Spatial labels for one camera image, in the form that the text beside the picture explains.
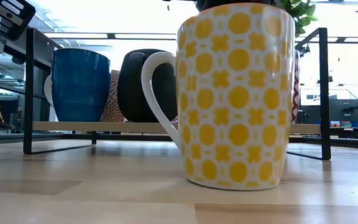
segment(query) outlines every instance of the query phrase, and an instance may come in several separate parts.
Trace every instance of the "yellow polka dot pattern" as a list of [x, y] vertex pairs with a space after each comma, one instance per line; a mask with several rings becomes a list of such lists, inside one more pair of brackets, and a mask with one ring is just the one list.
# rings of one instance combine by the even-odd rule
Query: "yellow polka dot pattern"
[[190, 181], [231, 190], [280, 182], [293, 41], [293, 20], [263, 4], [215, 7], [180, 27], [179, 130]]

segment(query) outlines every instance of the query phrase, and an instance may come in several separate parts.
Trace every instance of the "blue mug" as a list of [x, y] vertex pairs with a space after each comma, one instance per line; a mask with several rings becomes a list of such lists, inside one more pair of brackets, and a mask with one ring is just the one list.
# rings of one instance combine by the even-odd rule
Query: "blue mug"
[[100, 121], [108, 100], [110, 75], [110, 60], [99, 53], [83, 49], [54, 51], [52, 75], [44, 90], [57, 119]]

